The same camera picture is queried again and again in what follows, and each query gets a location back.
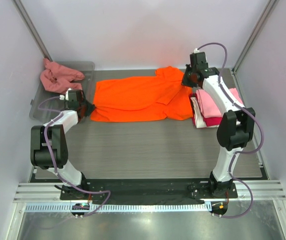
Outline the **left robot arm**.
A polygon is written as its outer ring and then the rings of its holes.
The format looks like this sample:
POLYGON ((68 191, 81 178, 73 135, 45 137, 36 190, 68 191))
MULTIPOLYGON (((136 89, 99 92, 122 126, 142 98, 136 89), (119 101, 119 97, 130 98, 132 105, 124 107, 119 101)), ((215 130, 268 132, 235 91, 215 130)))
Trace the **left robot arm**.
POLYGON ((57 113, 43 125, 30 132, 30 161, 34 167, 53 173, 63 183, 62 191, 70 191, 76 198, 85 199, 90 191, 85 175, 69 161, 66 133, 91 115, 95 105, 83 90, 69 88, 65 93, 50 97, 38 105, 41 111, 57 113))

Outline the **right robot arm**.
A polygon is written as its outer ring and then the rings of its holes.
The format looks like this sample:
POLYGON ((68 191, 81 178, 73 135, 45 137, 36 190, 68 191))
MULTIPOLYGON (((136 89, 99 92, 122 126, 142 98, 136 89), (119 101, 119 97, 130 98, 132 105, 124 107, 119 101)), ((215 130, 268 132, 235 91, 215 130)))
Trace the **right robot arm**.
POLYGON ((246 108, 227 88, 215 67, 209 67, 204 52, 190 54, 190 63, 182 79, 186 87, 200 87, 214 101, 222 114, 217 129, 220 152, 216 166, 210 173, 208 184, 198 191, 214 198, 222 198, 232 189, 233 171, 238 155, 253 138, 255 111, 246 108))

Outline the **orange t shirt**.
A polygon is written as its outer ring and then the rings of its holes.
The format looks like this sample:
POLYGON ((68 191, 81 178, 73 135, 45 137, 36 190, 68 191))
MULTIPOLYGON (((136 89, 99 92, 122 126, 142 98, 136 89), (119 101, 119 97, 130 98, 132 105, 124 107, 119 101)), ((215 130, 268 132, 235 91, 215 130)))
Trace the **orange t shirt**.
POLYGON ((99 81, 93 98, 96 109, 90 119, 106 123, 187 120, 193 116, 192 89, 181 84, 183 75, 168 66, 157 69, 154 76, 99 81))

